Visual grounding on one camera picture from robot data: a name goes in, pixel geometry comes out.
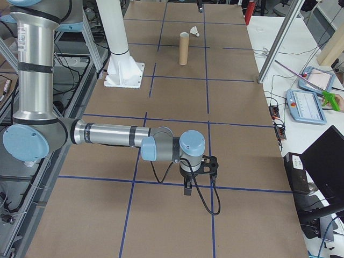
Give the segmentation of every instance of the wooden block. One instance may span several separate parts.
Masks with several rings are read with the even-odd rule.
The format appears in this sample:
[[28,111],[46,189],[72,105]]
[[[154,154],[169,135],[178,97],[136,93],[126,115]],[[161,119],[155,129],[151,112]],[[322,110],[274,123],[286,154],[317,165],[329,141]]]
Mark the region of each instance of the wooden block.
[[321,66],[331,66],[344,51],[344,23],[333,34],[329,42],[317,57]]

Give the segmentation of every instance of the cardboard tube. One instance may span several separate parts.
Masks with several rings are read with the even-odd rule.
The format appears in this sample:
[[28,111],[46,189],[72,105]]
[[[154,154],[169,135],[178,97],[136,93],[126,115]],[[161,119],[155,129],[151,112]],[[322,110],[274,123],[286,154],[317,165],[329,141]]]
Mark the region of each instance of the cardboard tube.
[[179,64],[185,66],[188,63],[189,34],[182,32],[179,40]]

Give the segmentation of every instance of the white desk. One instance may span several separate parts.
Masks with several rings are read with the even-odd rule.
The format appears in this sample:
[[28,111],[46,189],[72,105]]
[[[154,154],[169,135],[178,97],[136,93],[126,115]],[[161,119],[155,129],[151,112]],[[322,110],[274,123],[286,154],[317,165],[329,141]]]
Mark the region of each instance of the white desk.
[[[253,16],[251,18],[250,24],[247,27],[253,49],[262,50],[263,48],[266,48],[270,50],[282,22],[283,18],[280,17]],[[298,18],[294,22],[279,51],[283,53],[301,53],[304,51],[309,51],[316,46],[317,43],[313,39],[311,33],[308,31],[306,25],[300,18]],[[286,55],[279,53],[276,60],[291,68],[292,70],[299,72],[312,53],[313,52],[308,52],[301,55]],[[331,70],[330,67],[321,67],[318,65],[316,57],[319,54],[320,51],[311,60],[309,66],[319,67],[322,70]],[[263,55],[256,55],[255,59],[258,69],[260,70],[264,64],[266,57]],[[271,91],[273,75],[276,74],[285,77],[290,77],[292,75],[283,67],[274,63],[271,66],[271,69],[263,83],[265,91]],[[279,76],[275,76],[273,93],[285,97],[285,93],[288,89],[297,88],[297,83],[293,84],[294,81],[295,77],[293,77],[292,79],[285,79]],[[343,88],[337,78],[335,79],[334,87],[340,89]],[[340,94],[341,96],[344,95],[342,92],[339,91],[333,90],[331,92]],[[277,99],[279,104],[284,103],[284,99],[276,96],[273,97]],[[333,110],[324,112],[327,119],[326,125],[310,125],[304,123],[296,123],[290,116],[288,108],[284,112],[284,105],[279,106],[279,113],[281,114],[282,120],[285,121],[285,134],[287,138],[287,140],[282,141],[282,156],[284,156],[288,152],[302,153],[331,125],[335,125],[335,127],[337,127],[338,130],[344,134],[344,113],[335,112]],[[329,257],[330,254],[344,256],[344,237],[338,235],[335,235],[334,237],[335,243],[329,243],[327,246],[335,246],[335,249],[333,251],[323,249],[321,252],[322,257]],[[311,254],[318,255],[321,240],[309,240],[305,237],[305,242]]]

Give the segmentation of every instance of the computer monitor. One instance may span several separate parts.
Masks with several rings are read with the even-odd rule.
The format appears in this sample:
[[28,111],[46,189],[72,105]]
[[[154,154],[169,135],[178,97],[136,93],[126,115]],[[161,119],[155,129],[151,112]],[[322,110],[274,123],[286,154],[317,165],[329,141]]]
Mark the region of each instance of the computer monitor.
[[336,212],[344,222],[344,136],[332,125],[300,158],[321,193],[329,198],[330,206],[323,214],[317,213],[319,218]]

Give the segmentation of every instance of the blue tape line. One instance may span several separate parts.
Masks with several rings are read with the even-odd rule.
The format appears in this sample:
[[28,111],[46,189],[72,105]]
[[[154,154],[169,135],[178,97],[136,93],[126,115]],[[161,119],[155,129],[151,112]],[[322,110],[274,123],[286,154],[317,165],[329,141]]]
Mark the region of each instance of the blue tape line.
[[160,31],[160,37],[159,37],[159,45],[157,46],[157,51],[159,52],[159,49],[160,49],[160,42],[161,42],[161,36],[162,36],[162,29],[163,29],[163,24],[164,24],[164,21],[165,21],[165,16],[166,16],[166,10],[167,10],[167,4],[165,5],[165,11],[163,13],[163,18],[162,18],[162,24],[161,24],[161,31]]
[[70,178],[70,179],[84,179],[84,180],[95,180],[95,181],[114,181],[122,183],[132,183],[132,180],[126,179],[116,179],[116,178],[103,178],[103,177],[89,177],[89,176],[68,176],[68,175],[59,175],[59,178]]
[[253,50],[252,48],[223,47],[222,49]]
[[[197,23],[203,24],[203,21],[179,21],[179,20],[143,20],[143,19],[123,19],[123,20],[138,20],[141,22],[169,22],[169,23]],[[227,25],[246,25],[245,23],[211,23],[206,22],[206,24],[227,24]]]
[[[124,119],[138,119],[144,120],[143,117],[126,117],[126,116],[112,116],[109,114],[84,114],[89,117],[110,117],[110,118],[124,118]],[[272,125],[246,125],[246,124],[234,124],[234,123],[220,123],[220,122],[208,122],[208,121],[192,121],[192,120],[179,120],[179,119],[164,119],[164,118],[147,118],[146,120],[152,121],[169,121],[169,122],[180,122],[180,123],[194,123],[194,124],[211,124],[211,125],[232,125],[232,126],[248,126],[248,127],[264,127],[274,128]]]
[[[152,181],[126,180],[126,179],[117,179],[117,178],[88,177],[88,176],[59,175],[58,178],[69,178],[69,179],[77,179],[77,180],[95,180],[95,181],[113,181],[113,182],[120,182],[120,183],[159,184],[158,182],[152,182]],[[166,183],[166,182],[162,183],[162,185],[174,185],[177,187],[183,187],[184,186],[184,184]],[[199,187],[210,188],[209,185],[199,185]],[[284,190],[269,190],[269,189],[240,188],[240,187],[220,187],[218,185],[216,186],[216,188],[222,189],[222,190],[251,191],[251,192],[275,192],[278,194],[292,194],[292,191],[284,191]]]
[[203,122],[203,121],[188,121],[188,120],[163,119],[163,118],[147,118],[147,120],[152,120],[152,121],[169,121],[169,122],[182,122],[182,123],[195,123],[195,124],[207,124],[207,122]]
[[246,25],[245,23],[207,23],[207,24]]
[[[214,212],[214,193],[213,184],[210,182],[210,200],[211,200],[211,211]],[[213,244],[213,258],[216,258],[216,239],[215,239],[215,218],[211,214],[211,233],[212,233],[212,244]]]
[[169,78],[169,79],[186,79],[186,80],[202,80],[202,81],[225,81],[225,82],[254,82],[253,80],[235,80],[235,79],[206,79],[206,78],[191,78],[191,77],[176,77],[176,76],[160,76],[155,75],[156,78]]
[[208,149],[209,149],[209,156],[211,156],[211,138],[210,138],[210,122],[208,121]]
[[[142,46],[159,46],[159,44],[150,44],[150,43],[128,43],[129,45],[142,45]],[[163,47],[179,47],[179,45],[165,45],[165,44],[160,44],[160,46]],[[204,48],[202,46],[189,46],[189,47],[196,47],[196,48]]]
[[[145,120],[144,120],[144,125],[143,125],[143,127],[146,125],[146,119],[147,119],[147,112],[146,112],[146,114],[145,114]],[[124,241],[125,241],[125,234],[126,234],[126,231],[127,231],[128,220],[129,220],[129,213],[130,213],[130,208],[131,208],[131,202],[132,202],[132,200],[133,200],[133,194],[134,194],[135,179],[136,179],[136,174],[137,174],[137,172],[138,172],[139,158],[140,158],[140,148],[139,148],[139,150],[138,150],[138,157],[137,157],[137,159],[136,159],[135,172],[134,172],[133,182],[132,182],[131,190],[130,190],[129,204],[128,204],[128,208],[127,208],[127,214],[126,214],[126,217],[125,217],[124,228],[123,228],[123,234],[122,234],[122,241],[121,241],[121,244],[120,244],[120,250],[119,250],[119,255],[118,255],[119,258],[122,257],[122,253],[123,253],[123,247],[124,247]]]
[[126,119],[144,120],[143,117],[112,116],[112,115],[109,115],[109,114],[84,114],[84,116],[88,116],[88,117],[111,117],[111,118],[126,118]]
[[173,77],[173,76],[156,76],[156,78],[187,79],[187,80],[202,80],[202,81],[205,81],[204,78]]
[[154,63],[152,81],[150,82],[149,97],[151,97],[151,95],[152,95],[153,82],[154,82],[154,75],[155,75],[155,68],[156,68],[156,63]]
[[253,80],[234,80],[234,79],[208,79],[209,81],[226,81],[226,82],[254,82]]
[[204,56],[205,56],[205,85],[206,85],[206,111],[207,114],[210,112],[209,108],[209,87],[208,87],[208,65],[206,59],[206,32],[205,32],[205,6],[203,5],[203,26],[204,26]]
[[172,185],[175,187],[184,187],[184,184],[177,184],[177,183],[158,183],[158,182],[152,182],[152,181],[135,181],[135,183],[138,184],[160,184],[160,185]]
[[235,191],[250,191],[250,192],[275,192],[277,194],[292,194],[292,191],[284,191],[284,190],[269,190],[269,189],[256,189],[256,188],[241,188],[241,187],[219,187],[216,186],[217,189],[223,190],[235,190]]

